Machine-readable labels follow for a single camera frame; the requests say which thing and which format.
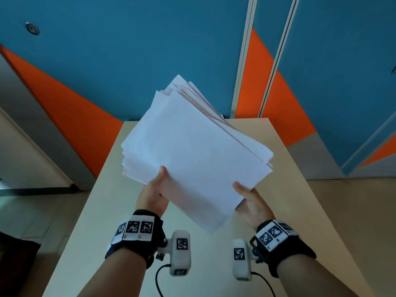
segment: black wristband with markers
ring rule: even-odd
[[[120,248],[129,249],[146,260],[146,269],[154,261],[158,247],[165,247],[163,221],[148,210],[136,210],[133,215],[121,223],[108,246],[105,259]]]
[[[279,277],[278,265],[289,256],[305,254],[316,259],[315,252],[299,238],[297,232],[280,220],[268,220],[260,224],[250,245],[275,278]]]

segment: black baseboard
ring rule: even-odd
[[[81,192],[81,190],[75,184],[72,184],[69,187],[57,187],[57,188],[3,189],[3,190],[0,190],[0,197],[3,197],[3,196],[76,194],[79,192]]]

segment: wire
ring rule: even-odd
[[[155,285],[156,285],[156,287],[157,287],[158,294],[160,294],[161,297],[164,297],[164,295],[161,293],[160,286],[158,285],[158,273],[159,273],[159,271],[160,271],[162,268],[170,267],[170,266],[171,266],[170,264],[161,266],[161,267],[157,270],[157,273],[155,274]]]
[[[275,296],[275,293],[274,293],[274,290],[272,289],[272,287],[271,287],[271,285],[270,285],[270,283],[264,278],[264,276],[263,275],[261,275],[261,274],[258,274],[257,272],[252,272],[251,273],[252,275],[257,275],[257,276],[260,276],[262,279],[264,279],[265,280],[265,282],[268,284],[268,286],[270,287],[270,289],[271,289],[271,292],[272,292],[272,294],[274,295],[274,297],[276,297]]]

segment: tabletop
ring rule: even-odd
[[[274,152],[270,161],[273,173],[256,188],[277,219],[297,230],[316,252],[318,261],[359,296],[374,296],[270,121],[262,118],[229,119],[228,122]],[[136,123],[125,122],[122,126],[44,297],[76,296],[104,261],[107,245],[120,221],[134,212],[143,185],[122,175],[121,143]],[[169,205],[162,219],[167,237],[178,229],[190,232],[192,257],[191,270],[186,277],[172,277],[166,269],[161,270],[158,282],[164,296],[271,295],[260,278],[240,282],[232,276],[233,240],[242,238],[248,241],[254,235],[254,231],[236,214],[212,235],[204,232],[173,204]],[[141,296],[157,296],[154,276],[156,270],[166,263],[169,263],[168,255],[163,262],[155,260],[147,270]],[[276,296],[286,296],[280,281],[270,276],[265,264],[252,263],[252,270],[267,278]]]

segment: orange panel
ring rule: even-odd
[[[273,64],[271,54],[252,29],[236,118],[257,118]]]
[[[97,177],[122,122],[11,51],[0,51]]]
[[[373,155],[369,157],[364,163],[360,165],[363,167],[364,165],[371,164],[377,160],[383,159],[390,155],[396,153],[396,134],[391,137],[385,144],[383,144],[380,148],[378,148]]]
[[[286,147],[316,132],[279,71],[276,72],[262,118],[269,118]]]

